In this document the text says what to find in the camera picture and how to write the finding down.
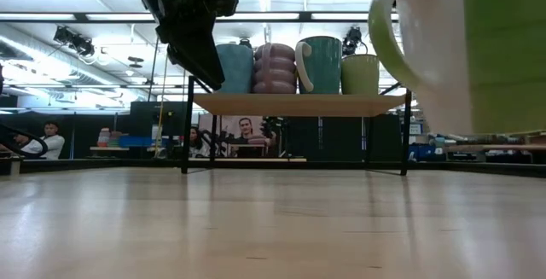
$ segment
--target table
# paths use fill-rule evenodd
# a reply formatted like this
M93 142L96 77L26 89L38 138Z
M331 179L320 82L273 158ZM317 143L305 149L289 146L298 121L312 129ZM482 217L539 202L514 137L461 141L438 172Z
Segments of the table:
M195 84L199 85L208 94L195 94ZM257 94L222 94L212 91L194 76L189 77L188 100L184 103L186 114L184 119L184 145L181 158L181 172L188 173L189 168L214 168L216 159L216 135L211 138L211 157L209 166L196 165L189 161L189 134L194 104L204 108L212 114L212 132L215 133L218 125L218 116L279 116L279 117L367 117L369 127L366 133L365 161L367 169L370 163L373 136L374 117L386 113L390 109L404 105L404 134L402 143L400 175L408 172L408 153L410 148L410 117L412 92L406 89L405 96L386 96L392 90L400 87L400 83L383 90L378 96L360 95L257 95ZM275 169L274 165L262 165L260 169Z
M228 150L229 150L229 153L228 153L228 157L231 156L231 150L233 148L262 148L262 156L265 156L267 154L267 146L264 145L264 144L231 144L231 143L228 143Z
M128 152L129 148L121 147L90 147L89 150L93 156L98 156L99 152Z

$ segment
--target mug handle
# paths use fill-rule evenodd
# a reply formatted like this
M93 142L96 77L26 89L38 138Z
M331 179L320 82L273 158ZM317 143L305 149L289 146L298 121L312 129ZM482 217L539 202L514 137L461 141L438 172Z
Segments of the mug handle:
M273 45L270 43L265 44L264 51L262 52L262 60L264 64L262 66L262 73L264 74L265 92L271 93L273 89L273 83L271 79L271 50Z
M369 9L369 37L385 69L400 83L416 90L424 82L407 62L392 31L391 9L395 0L373 0Z
M313 91L315 89L315 85L311 82L311 80L309 79L309 76L307 75L307 70L305 69L305 64L304 64L304 55L305 57L309 57L311 56L312 53L313 53L313 48L309 44L303 41L300 41L296 45L296 67L298 68L299 79L301 80L301 84L304 85L305 90L307 90L307 92Z

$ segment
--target teal mug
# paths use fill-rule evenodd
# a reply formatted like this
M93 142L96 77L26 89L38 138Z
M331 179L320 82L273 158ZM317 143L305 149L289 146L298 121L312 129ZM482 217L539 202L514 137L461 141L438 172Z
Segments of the teal mug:
M341 41L318 36L296 45L296 67L300 94L340 93Z
M225 81L221 93L246 94L252 88L254 52L245 45L220 44L216 46Z

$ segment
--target fluorescent light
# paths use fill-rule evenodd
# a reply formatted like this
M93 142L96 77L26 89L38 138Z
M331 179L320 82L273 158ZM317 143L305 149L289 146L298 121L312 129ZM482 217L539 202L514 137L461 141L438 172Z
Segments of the fluorescent light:
M15 87L19 88L66 88L64 84L17 84Z
M41 110L88 110L88 111L97 111L97 110L108 110L108 111L128 111L129 108L0 108L3 111L22 111L22 110L31 110L31 109L41 109Z
M88 14L87 20L154 20L152 14Z
M343 14L313 14L313 20L367 20L368 14L343 13ZM398 20L398 14L391 14L391 20Z
M234 14L218 18L218 20L297 20L298 18L299 14L296 13L254 13Z
M121 85L73 85L73 88L97 88L97 89L110 89L110 88L120 88Z
M127 88L138 88L138 89L148 89L150 85L128 85ZM163 85L152 85L152 89L163 89ZM177 88L176 85L165 85L166 89Z
M47 93L41 91L41 90L35 90L33 88L30 88L28 90L23 90L23 89L20 89L20 88L15 88L15 87L9 87L10 90L13 90L13 91L18 91L18 92L22 92L22 93L26 93L28 95L31 95L31 96L48 96Z
M76 20L72 14L0 14L0 20Z

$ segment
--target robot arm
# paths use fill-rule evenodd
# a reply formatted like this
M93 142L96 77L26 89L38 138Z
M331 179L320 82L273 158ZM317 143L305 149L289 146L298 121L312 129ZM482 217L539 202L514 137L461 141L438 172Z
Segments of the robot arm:
M239 0L142 0L159 26L160 40L169 44L167 54L204 83L218 90L224 72L212 38L219 16L235 13Z
M2 70L3 70L3 66L2 64L0 64L0 94L3 91ZM15 141L13 140L13 134L21 134L22 136L29 137L30 140L37 141L40 145L42 145L42 150L36 154L21 151L19 146L17 146L15 144ZM28 158L39 158L40 156L48 152L48 146L45 144L45 142L42 139L40 139L40 137L36 137L33 134L25 133L24 131L19 131L17 129L11 128L9 126L2 124L1 122L0 122L0 144L2 144L8 150L14 153L26 156Z

